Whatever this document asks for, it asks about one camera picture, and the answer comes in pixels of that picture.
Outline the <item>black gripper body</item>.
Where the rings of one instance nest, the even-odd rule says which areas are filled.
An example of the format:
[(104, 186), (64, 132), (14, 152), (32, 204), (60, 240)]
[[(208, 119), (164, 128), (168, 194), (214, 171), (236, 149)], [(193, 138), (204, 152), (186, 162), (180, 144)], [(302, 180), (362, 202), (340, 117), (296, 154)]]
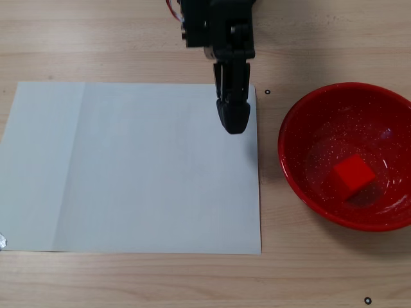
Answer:
[(190, 12), (184, 15), (183, 30), (186, 47), (202, 47), (209, 58), (224, 61), (255, 57), (249, 12)]

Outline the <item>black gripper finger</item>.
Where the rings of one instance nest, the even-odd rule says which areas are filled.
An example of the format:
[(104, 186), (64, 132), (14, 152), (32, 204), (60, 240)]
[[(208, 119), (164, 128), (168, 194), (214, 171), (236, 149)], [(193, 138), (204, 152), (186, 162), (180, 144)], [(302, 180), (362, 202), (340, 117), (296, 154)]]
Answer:
[(244, 59), (233, 60), (227, 65), (226, 73), (226, 130), (230, 134), (241, 134), (247, 127), (250, 115), (250, 105), (247, 103), (250, 65)]
[(213, 69), (214, 69), (214, 79), (215, 79), (215, 85), (216, 85), (216, 95), (217, 95), (217, 101), (216, 101), (216, 107), (218, 111), (218, 116), (220, 118), (222, 126), (225, 126), (224, 120), (223, 120), (223, 114), (222, 114), (222, 64), (220, 62), (216, 62), (213, 64)]

